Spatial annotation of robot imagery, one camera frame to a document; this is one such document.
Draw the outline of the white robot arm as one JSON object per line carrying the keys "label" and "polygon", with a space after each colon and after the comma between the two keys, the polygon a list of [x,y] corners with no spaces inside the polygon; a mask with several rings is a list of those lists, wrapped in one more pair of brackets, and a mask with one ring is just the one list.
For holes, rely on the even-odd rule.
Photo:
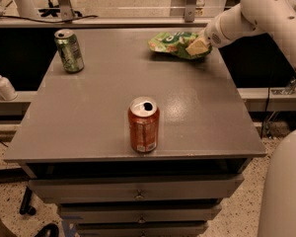
{"label": "white robot arm", "polygon": [[[296,0],[240,0],[187,48],[203,54],[242,37],[269,34],[296,71]],[[258,237],[296,237],[296,129],[272,153],[264,181]]]}

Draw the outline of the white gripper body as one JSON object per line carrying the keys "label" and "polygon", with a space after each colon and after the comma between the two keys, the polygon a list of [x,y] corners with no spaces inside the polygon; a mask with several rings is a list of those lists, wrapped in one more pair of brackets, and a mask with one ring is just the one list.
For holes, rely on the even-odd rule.
{"label": "white gripper body", "polygon": [[256,21],[265,16],[263,9],[255,11],[250,8],[242,14],[240,4],[226,10],[216,16],[203,30],[205,40],[215,47],[224,47],[243,37],[253,37],[263,34],[257,22],[248,20],[249,16],[255,16]]}

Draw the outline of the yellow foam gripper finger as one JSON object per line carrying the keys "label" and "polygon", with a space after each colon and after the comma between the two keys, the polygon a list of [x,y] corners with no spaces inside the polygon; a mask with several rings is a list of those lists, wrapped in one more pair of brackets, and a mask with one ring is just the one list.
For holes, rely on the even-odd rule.
{"label": "yellow foam gripper finger", "polygon": [[198,37],[185,50],[189,55],[199,55],[207,52],[209,48],[210,42],[204,37]]}

